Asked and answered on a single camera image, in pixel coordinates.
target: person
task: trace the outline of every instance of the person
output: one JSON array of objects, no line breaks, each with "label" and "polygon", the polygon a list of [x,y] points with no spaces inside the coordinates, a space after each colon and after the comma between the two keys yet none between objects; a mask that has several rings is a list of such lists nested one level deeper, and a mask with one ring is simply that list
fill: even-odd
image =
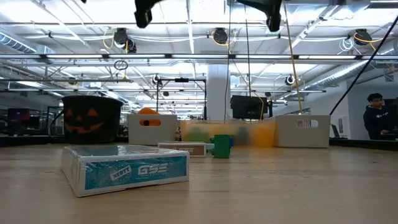
[{"label": "person", "polygon": [[370,94],[368,101],[369,106],[363,114],[365,128],[371,140],[382,140],[383,135],[392,131],[394,122],[384,106],[383,96],[380,93]]}]

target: table surface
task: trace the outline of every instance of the table surface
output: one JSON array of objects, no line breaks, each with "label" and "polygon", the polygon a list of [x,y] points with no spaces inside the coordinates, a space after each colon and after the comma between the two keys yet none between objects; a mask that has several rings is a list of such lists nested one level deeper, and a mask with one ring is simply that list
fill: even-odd
[{"label": "table surface", "polygon": [[233,149],[190,181],[76,198],[63,145],[0,148],[0,223],[397,223],[398,152]]}]

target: white column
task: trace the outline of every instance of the white column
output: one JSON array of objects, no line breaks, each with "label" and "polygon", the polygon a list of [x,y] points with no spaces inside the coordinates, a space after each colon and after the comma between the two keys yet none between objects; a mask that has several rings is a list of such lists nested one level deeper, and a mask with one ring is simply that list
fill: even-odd
[{"label": "white column", "polygon": [[229,76],[227,71],[227,65],[208,65],[207,120],[224,120],[225,106],[227,112],[226,119],[232,118],[232,111],[229,103],[231,99],[231,80],[227,78]]}]

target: dark hoodie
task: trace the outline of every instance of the dark hoodie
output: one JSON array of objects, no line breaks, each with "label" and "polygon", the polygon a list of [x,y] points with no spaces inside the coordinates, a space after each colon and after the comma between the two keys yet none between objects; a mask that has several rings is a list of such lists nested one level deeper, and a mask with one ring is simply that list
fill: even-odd
[{"label": "dark hoodie", "polygon": [[372,140],[379,140],[381,131],[391,131],[394,125],[391,115],[385,106],[381,110],[367,106],[363,114],[363,121]]}]

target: black pumpkin bucket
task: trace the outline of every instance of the black pumpkin bucket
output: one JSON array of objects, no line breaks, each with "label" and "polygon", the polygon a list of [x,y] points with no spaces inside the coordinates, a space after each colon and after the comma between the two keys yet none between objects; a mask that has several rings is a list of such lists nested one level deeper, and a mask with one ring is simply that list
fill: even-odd
[{"label": "black pumpkin bucket", "polygon": [[123,103],[99,96],[62,98],[63,132],[72,144],[101,144],[114,141],[119,129]]}]

